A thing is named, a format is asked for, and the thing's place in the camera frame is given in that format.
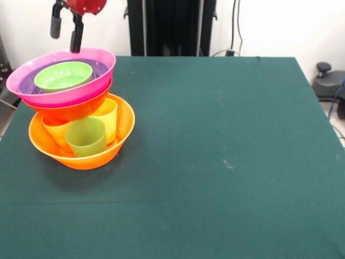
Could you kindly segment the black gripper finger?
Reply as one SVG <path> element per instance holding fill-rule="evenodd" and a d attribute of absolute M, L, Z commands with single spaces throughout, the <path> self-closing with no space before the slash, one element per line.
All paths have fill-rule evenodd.
<path fill-rule="evenodd" d="M 82 22 L 82 16 L 80 14 L 75 12 L 72 12 L 72 14 L 75 28 L 71 35 L 70 51 L 72 53 L 79 53 L 81 48 L 84 24 Z"/>
<path fill-rule="evenodd" d="M 61 17 L 60 12 L 63 8 L 67 7 L 66 1 L 56 0 L 52 7 L 50 36 L 53 39 L 58 39 L 61 32 Z"/>

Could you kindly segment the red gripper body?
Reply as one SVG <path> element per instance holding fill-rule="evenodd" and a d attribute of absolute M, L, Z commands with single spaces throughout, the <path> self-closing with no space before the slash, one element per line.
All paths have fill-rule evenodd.
<path fill-rule="evenodd" d="M 80 15 L 85 13 L 97 15 L 106 3 L 107 0 L 66 0 L 68 7 Z"/>

